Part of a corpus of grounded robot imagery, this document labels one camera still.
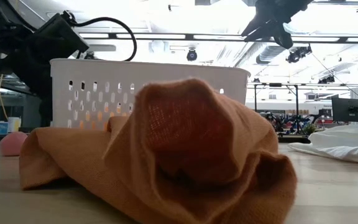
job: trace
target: orange towel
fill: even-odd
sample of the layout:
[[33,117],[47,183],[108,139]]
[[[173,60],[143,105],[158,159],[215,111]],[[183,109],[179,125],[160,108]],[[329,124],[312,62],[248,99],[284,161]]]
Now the orange towel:
[[20,156],[24,190],[71,177],[141,223],[283,223],[290,160],[269,122],[199,80],[151,84],[109,131],[43,128]]

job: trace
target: blue container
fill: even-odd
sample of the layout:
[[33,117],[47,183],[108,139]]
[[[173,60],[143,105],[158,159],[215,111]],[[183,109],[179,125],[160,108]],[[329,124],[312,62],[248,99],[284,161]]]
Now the blue container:
[[7,122],[0,122],[0,135],[7,135]]

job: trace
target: black cable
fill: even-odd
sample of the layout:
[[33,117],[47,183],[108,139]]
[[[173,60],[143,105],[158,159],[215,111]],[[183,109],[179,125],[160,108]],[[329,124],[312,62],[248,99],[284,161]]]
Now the black cable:
[[110,17],[99,17],[99,18],[91,19],[90,21],[82,22],[82,23],[76,23],[75,21],[68,21],[68,23],[69,23],[69,25],[71,25],[73,27],[84,27],[84,26],[94,24],[95,22],[102,22],[102,21],[109,21],[109,22],[114,22],[116,24],[119,24],[129,33],[129,35],[131,35],[131,39],[134,43],[134,50],[132,52],[132,55],[128,59],[126,59],[127,62],[131,61],[135,57],[136,52],[137,52],[137,42],[136,42],[134,33],[131,31],[131,28],[129,28],[125,23],[119,21],[118,19],[114,19],[114,18],[110,18]]

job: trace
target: ceiling duct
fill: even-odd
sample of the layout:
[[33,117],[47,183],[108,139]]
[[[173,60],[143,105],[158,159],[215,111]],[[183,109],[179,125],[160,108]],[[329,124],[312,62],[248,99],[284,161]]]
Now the ceiling duct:
[[242,55],[242,57],[236,63],[235,67],[242,67],[248,64],[249,62],[251,62],[251,60],[253,60],[253,58],[256,58],[263,51],[265,47],[266,47],[266,43],[263,42],[253,43],[252,46],[247,50],[247,52],[244,55]]
[[285,48],[281,46],[266,46],[262,53],[256,57],[256,63],[266,65],[272,62],[272,60],[281,54]]

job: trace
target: security camera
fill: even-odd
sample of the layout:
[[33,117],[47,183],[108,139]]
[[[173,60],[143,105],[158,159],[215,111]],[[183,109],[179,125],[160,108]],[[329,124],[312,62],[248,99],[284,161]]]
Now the security camera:
[[190,49],[189,52],[187,53],[187,61],[192,62],[195,60],[197,60],[196,49]]

